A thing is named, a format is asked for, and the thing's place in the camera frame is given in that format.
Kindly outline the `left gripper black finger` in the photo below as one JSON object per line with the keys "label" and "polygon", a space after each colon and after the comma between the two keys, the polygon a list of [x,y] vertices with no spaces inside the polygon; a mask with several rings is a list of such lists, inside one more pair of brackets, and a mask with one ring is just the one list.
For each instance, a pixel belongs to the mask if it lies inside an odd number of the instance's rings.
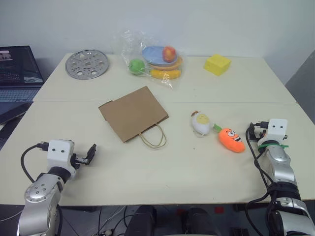
{"label": "left gripper black finger", "polygon": [[87,152],[86,164],[90,164],[90,162],[93,160],[95,156],[95,152],[96,152],[96,144],[93,144]]}

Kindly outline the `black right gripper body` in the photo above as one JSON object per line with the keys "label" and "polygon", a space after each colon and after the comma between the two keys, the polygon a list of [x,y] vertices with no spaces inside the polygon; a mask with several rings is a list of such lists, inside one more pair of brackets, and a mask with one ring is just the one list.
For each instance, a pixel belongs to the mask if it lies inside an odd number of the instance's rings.
{"label": "black right gripper body", "polygon": [[265,133],[266,129],[263,129],[260,126],[251,126],[249,128],[249,140],[251,142],[258,142],[264,137]]}

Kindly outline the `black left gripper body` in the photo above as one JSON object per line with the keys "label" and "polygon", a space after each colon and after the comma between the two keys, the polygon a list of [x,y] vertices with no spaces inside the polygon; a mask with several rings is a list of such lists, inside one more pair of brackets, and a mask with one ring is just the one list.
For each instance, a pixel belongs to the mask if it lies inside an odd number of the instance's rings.
{"label": "black left gripper body", "polygon": [[79,158],[75,153],[73,153],[70,158],[70,164],[74,169],[78,170],[81,165],[89,165],[89,159]]}

